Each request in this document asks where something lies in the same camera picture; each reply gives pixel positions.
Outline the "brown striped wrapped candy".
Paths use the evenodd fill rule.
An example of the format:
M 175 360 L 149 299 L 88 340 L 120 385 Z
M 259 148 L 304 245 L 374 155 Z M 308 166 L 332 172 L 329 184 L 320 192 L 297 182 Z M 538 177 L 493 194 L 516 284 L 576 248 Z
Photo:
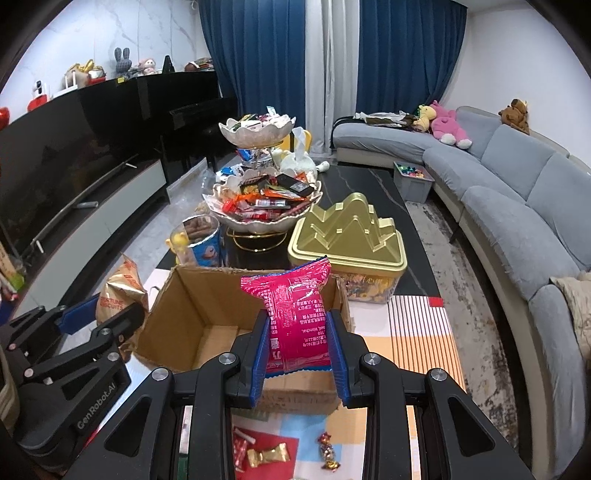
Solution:
M 335 472 L 335 470 L 338 470 L 341 465 L 339 464 L 339 461 L 335 459 L 335 449 L 334 446 L 332 446 L 331 438 L 332 436 L 328 432 L 322 432 L 322 434 L 318 436 L 318 449 L 320 449 L 322 461 L 324 462 L 322 468 Z

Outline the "gold small snack packet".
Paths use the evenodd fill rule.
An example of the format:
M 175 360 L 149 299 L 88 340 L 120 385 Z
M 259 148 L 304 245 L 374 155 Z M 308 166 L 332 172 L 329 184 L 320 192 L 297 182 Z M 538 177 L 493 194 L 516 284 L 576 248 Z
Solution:
M 246 458 L 249 467 L 258 468 L 267 464 L 290 462 L 290 452 L 287 449 L 287 443 L 281 442 L 273 448 L 249 449 L 246 451 Z

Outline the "blue snack can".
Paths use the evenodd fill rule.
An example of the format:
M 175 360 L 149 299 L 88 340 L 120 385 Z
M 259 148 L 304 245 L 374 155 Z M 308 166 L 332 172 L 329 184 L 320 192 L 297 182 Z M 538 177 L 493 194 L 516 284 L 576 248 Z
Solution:
M 189 247 L 201 267 L 221 266 L 221 235 L 219 222 L 211 214 L 200 214 L 183 221 Z

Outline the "blue curtains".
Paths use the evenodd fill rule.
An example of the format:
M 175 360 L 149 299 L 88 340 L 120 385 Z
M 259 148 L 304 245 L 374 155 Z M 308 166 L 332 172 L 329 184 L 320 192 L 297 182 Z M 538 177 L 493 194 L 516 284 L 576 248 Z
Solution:
M 319 132 L 355 112 L 414 112 L 443 97 L 468 10 L 455 1 L 201 1 L 221 92 Z

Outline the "red snack packet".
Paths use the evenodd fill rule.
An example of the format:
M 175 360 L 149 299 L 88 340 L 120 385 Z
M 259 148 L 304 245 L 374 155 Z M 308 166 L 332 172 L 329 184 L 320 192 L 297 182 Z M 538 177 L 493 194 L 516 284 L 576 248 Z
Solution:
M 232 451 L 233 451 L 233 464 L 235 465 L 235 471 L 242 473 L 243 465 L 245 464 L 246 453 L 249 448 L 256 443 L 249 434 L 246 434 L 238 427 L 232 430 Z

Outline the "gold fortune biscuits packet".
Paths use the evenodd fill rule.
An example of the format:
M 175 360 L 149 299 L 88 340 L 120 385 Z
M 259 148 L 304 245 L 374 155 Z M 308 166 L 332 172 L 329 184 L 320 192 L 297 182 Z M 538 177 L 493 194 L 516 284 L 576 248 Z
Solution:
M 126 255 L 115 272 L 108 277 L 101 288 L 95 308 L 97 326 L 102 326 L 127 307 L 140 305 L 143 312 L 138 320 L 132 320 L 129 333 L 123 334 L 124 341 L 119 341 L 119 352 L 127 363 L 137 343 L 138 331 L 143 326 L 148 312 L 148 295 L 144 289 L 136 263 Z

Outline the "pink plush toy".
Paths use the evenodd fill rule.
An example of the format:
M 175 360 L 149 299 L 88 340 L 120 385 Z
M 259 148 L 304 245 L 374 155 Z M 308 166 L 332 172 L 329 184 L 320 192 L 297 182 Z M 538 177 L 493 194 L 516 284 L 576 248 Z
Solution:
M 458 123 L 456 111 L 445 109 L 436 100 L 431 107 L 436 111 L 436 118 L 431 121 L 433 136 L 445 145 L 468 150 L 472 146 L 472 140 Z

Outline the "brown plush toy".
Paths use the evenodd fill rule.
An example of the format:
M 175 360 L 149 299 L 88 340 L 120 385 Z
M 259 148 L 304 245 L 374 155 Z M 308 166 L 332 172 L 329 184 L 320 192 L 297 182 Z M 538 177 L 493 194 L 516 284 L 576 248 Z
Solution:
M 498 112 L 504 125 L 514 128 L 526 135 L 530 134 L 528 123 L 528 105 L 520 99 L 513 99 L 511 103 Z

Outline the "tiered white snack stand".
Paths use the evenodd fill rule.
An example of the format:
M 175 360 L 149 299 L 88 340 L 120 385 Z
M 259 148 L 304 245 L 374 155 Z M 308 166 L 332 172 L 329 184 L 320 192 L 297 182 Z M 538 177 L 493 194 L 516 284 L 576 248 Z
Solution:
M 322 198 L 318 176 L 329 170 L 329 162 L 311 158 L 311 133 L 296 121 L 269 106 L 262 114 L 218 125 L 235 146 L 235 161 L 206 170 L 202 196 L 225 235 L 242 250 L 249 250 L 249 240 L 270 238 L 280 245 Z

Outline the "beige blanket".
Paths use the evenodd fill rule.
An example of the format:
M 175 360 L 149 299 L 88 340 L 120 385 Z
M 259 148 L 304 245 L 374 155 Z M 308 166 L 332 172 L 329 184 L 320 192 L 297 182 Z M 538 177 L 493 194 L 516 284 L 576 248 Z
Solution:
M 586 364 L 590 365 L 591 273 L 582 271 L 577 277 L 552 277 L 551 282 L 561 290 L 566 299 L 581 355 Z

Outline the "yellow plush toy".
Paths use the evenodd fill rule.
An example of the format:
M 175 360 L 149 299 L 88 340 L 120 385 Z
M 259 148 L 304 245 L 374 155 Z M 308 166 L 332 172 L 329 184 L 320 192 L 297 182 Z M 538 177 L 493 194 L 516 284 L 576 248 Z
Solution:
M 418 132 L 428 132 L 433 120 L 437 118 L 436 110 L 428 105 L 420 105 L 418 107 L 415 121 L 412 124 L 412 128 Z

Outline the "grey curved sofa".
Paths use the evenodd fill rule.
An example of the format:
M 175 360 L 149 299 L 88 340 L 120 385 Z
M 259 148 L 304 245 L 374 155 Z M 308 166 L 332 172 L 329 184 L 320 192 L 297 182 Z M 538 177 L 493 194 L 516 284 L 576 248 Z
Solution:
M 590 170 L 562 146 L 504 125 L 497 114 L 463 106 L 468 150 L 430 133 L 335 122 L 339 160 L 427 169 L 501 303 L 525 377 L 534 475 L 582 476 L 590 455 L 590 365 L 552 277 L 590 272 Z

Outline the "grey storage bin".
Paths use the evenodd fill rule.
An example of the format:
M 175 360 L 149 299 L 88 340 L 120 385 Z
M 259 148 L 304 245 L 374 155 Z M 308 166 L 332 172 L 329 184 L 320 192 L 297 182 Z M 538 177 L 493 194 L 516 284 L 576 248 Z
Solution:
M 405 201 L 425 203 L 435 180 L 421 165 L 394 161 L 394 183 Z

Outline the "magenta snack packet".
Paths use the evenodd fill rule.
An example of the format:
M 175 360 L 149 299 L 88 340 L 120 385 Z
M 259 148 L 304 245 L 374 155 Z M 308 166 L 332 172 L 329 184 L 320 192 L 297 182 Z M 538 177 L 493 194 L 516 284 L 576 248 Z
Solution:
M 287 272 L 240 280 L 242 291 L 262 300 L 270 318 L 270 376 L 329 368 L 322 288 L 331 270 L 322 257 Z

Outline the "black television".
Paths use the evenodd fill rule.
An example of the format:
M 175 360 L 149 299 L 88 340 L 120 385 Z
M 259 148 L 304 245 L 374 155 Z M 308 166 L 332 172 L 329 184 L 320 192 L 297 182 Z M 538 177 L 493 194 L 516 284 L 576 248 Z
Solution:
M 161 162 L 168 183 L 204 158 L 204 131 L 235 115 L 213 71 L 109 80 L 67 93 L 1 132 L 1 225 L 24 254 L 77 195 L 115 167 Z

